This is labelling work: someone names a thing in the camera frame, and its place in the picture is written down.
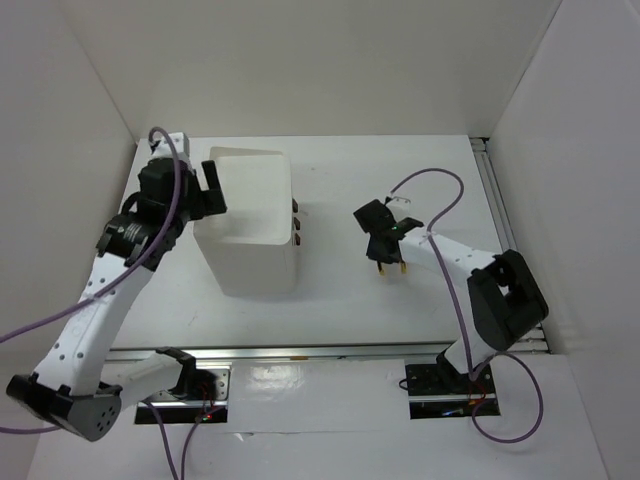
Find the yellow black needle-nose pliers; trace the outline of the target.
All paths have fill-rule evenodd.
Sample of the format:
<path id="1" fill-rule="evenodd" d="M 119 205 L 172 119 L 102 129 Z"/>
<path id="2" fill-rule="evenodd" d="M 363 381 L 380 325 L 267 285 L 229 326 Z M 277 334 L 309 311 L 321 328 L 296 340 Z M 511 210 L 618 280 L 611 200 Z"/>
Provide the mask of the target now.
<path id="1" fill-rule="evenodd" d="M 398 262 L 385 263 L 376 261 L 376 268 L 381 277 L 396 278 L 407 274 L 408 266 L 403 260 Z"/>

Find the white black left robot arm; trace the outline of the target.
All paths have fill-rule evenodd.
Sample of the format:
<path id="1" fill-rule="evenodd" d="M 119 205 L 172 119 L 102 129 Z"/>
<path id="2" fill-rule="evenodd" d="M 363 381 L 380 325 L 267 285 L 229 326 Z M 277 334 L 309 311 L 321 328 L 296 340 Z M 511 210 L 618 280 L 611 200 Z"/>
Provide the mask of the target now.
<path id="1" fill-rule="evenodd" d="M 214 161 L 203 162 L 200 187 L 187 162 L 152 159 L 138 175 L 140 189 L 109 220 L 82 297 L 46 357 L 30 374 L 14 376 L 7 395 L 37 418 L 90 442 L 103 438 L 120 412 L 166 391 L 176 399 L 212 401 L 216 376 L 194 356 L 160 347 L 147 359 L 101 379 L 106 356 L 139 293 L 190 221 L 226 212 Z"/>

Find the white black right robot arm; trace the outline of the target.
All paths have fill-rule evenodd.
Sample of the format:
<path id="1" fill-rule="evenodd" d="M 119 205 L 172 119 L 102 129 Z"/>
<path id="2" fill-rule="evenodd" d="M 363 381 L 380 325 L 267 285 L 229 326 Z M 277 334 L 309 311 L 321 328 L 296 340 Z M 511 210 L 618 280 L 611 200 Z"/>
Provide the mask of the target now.
<path id="1" fill-rule="evenodd" d="M 415 265 L 440 273 L 452 294 L 467 293 L 471 318 L 461 319 L 460 338 L 436 358 L 434 379 L 460 391 L 488 359 L 508 351 L 549 315 L 549 306 L 523 255 L 476 250 L 429 231 L 423 222 L 398 220 L 375 199 L 354 212 L 369 236 L 368 259 L 379 268 Z"/>

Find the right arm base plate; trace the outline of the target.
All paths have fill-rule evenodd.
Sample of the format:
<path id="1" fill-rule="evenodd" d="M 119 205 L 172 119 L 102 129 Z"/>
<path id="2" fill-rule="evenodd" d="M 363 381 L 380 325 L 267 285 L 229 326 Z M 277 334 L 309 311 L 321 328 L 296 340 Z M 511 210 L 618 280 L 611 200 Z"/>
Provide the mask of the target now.
<path id="1" fill-rule="evenodd" d="M 436 364 L 407 364 L 398 386 L 408 395 L 411 420 L 500 416 L 496 387 L 490 367 L 472 382 L 465 375 L 445 381 Z"/>

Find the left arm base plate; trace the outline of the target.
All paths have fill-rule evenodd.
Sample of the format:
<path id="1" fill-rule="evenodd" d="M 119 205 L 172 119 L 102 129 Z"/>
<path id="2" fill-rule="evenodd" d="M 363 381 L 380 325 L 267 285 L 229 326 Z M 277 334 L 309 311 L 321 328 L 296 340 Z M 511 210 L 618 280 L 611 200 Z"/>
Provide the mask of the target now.
<path id="1" fill-rule="evenodd" d="M 204 424 L 223 424 L 228 420 L 230 380 L 230 364 L 199 362 L 188 390 L 159 391 L 149 401 L 164 424 L 191 425 L 201 415 Z"/>

